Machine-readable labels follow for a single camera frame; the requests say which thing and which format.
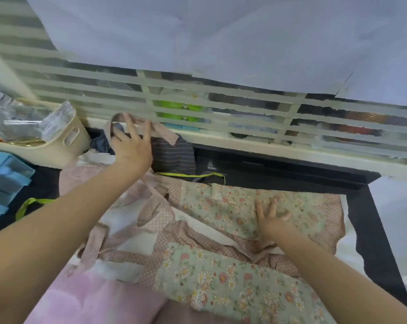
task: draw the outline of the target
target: hand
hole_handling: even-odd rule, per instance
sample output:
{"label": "hand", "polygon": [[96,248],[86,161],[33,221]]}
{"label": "hand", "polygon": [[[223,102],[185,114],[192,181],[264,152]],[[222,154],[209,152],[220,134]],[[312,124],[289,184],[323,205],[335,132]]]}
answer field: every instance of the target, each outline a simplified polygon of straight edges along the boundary
{"label": "hand", "polygon": [[269,210],[265,216],[263,211],[262,201],[256,199],[256,215],[257,222],[259,224],[260,240],[256,241],[254,245],[253,252],[255,254],[259,253],[266,247],[274,245],[274,231],[279,225],[291,218],[292,214],[290,212],[285,213],[281,217],[277,217],[277,205],[278,199],[276,197],[272,198],[271,204],[269,205]]}
{"label": "hand", "polygon": [[115,136],[112,137],[112,149],[115,151],[115,163],[120,164],[124,169],[133,170],[133,173],[140,178],[152,164],[151,122],[145,121],[141,139],[130,115],[124,114],[124,118],[130,137],[118,128],[113,128]]}

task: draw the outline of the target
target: green floral fabric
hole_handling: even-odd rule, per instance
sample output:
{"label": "green floral fabric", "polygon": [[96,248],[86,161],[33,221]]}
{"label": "green floral fabric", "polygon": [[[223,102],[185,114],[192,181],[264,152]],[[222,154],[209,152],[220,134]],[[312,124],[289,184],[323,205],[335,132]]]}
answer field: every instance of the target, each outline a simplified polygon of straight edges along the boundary
{"label": "green floral fabric", "polygon": [[[330,195],[309,192],[253,190],[241,187],[184,182],[179,208],[188,215],[214,229],[220,229],[240,237],[258,239],[255,200],[259,197],[265,205],[277,197],[279,213],[290,211],[290,221],[308,236],[321,232],[325,227],[330,209]],[[338,197],[335,212],[342,212]]]}
{"label": "green floral fabric", "polygon": [[243,323],[335,323],[308,284],[270,268],[169,243],[155,290]]}

